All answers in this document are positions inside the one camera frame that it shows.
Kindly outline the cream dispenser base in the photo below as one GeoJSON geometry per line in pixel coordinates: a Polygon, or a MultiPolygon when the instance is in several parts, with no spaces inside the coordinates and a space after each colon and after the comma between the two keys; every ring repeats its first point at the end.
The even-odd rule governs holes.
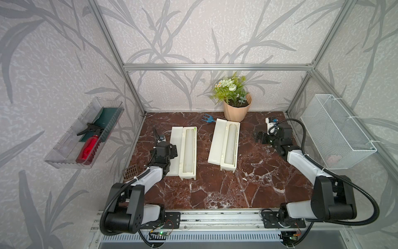
{"type": "Polygon", "coordinates": [[[178,156],[171,160],[170,171],[166,176],[179,176],[181,180],[197,179],[197,127],[172,127],[171,144],[177,146],[178,156]],[[187,128],[194,130],[193,172],[183,173],[184,132],[187,128]]]}

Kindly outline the plastic wrap roll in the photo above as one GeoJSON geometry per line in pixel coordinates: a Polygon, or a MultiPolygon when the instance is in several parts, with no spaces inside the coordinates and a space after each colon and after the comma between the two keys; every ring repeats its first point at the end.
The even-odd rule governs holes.
{"type": "Polygon", "coordinates": [[[184,132],[183,173],[193,172],[194,130],[187,128],[184,132]]]}
{"type": "Polygon", "coordinates": [[[224,160],[225,164],[234,165],[236,139],[237,139],[237,125],[234,123],[230,123],[228,129],[228,138],[226,143],[226,156],[224,160]]]}

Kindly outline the cream wrap dispenser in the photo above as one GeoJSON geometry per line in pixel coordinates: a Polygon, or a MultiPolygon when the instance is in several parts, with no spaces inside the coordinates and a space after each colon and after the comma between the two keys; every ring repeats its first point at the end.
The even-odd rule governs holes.
{"type": "Polygon", "coordinates": [[[208,156],[208,163],[220,166],[220,170],[232,171],[233,173],[237,169],[237,158],[238,158],[238,143],[239,143],[239,132],[240,123],[232,122],[223,119],[217,119],[214,129],[214,135],[212,137],[212,143],[208,156]],[[226,143],[228,138],[229,124],[234,123],[237,125],[237,139],[235,147],[235,158],[234,165],[225,164],[226,156],[226,143]]]}

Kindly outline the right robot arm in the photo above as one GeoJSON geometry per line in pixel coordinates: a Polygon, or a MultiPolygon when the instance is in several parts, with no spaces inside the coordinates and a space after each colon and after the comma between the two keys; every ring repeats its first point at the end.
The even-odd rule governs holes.
{"type": "Polygon", "coordinates": [[[256,142],[268,144],[290,165],[298,169],[313,185],[309,201],[283,203],[278,211],[281,222],[292,219],[309,219],[316,222],[353,220],[357,216],[353,187],[341,179],[323,172],[304,156],[302,149],[293,144],[292,129],[281,124],[267,131],[254,132],[256,142]]]}

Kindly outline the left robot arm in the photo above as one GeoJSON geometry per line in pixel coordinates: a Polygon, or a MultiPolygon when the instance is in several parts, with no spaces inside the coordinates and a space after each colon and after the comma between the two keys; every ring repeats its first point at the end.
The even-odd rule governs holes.
{"type": "Polygon", "coordinates": [[[177,156],[176,145],[160,142],[151,151],[150,162],[143,173],[129,182],[111,187],[100,219],[102,234],[134,234],[142,228],[155,228],[165,222],[164,206],[145,204],[145,194],[166,177],[171,160],[177,156]]]}

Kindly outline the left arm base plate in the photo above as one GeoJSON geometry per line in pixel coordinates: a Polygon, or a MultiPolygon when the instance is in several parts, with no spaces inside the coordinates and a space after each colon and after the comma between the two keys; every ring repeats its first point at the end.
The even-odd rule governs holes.
{"type": "Polygon", "coordinates": [[[180,221],[180,212],[165,212],[160,215],[158,220],[142,224],[141,229],[155,229],[157,227],[161,227],[163,229],[178,229],[180,221]]]}

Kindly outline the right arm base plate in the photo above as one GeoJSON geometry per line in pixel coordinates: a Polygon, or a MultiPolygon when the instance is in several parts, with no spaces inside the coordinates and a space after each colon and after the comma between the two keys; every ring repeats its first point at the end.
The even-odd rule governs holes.
{"type": "Polygon", "coordinates": [[[290,218],[289,216],[284,216],[271,209],[261,210],[260,215],[262,217],[264,228],[306,228],[306,223],[303,219],[290,218]]]}

